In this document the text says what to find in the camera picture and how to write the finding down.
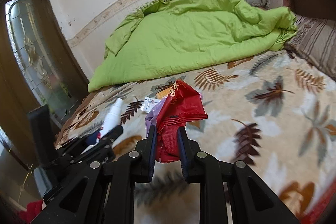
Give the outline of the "red sleeve left forearm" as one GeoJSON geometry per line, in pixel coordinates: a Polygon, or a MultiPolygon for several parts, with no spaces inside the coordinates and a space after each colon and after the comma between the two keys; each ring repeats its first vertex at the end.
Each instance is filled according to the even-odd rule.
{"type": "Polygon", "coordinates": [[[31,202],[27,205],[26,210],[18,213],[23,223],[31,223],[33,219],[46,207],[43,200],[31,202]]]}

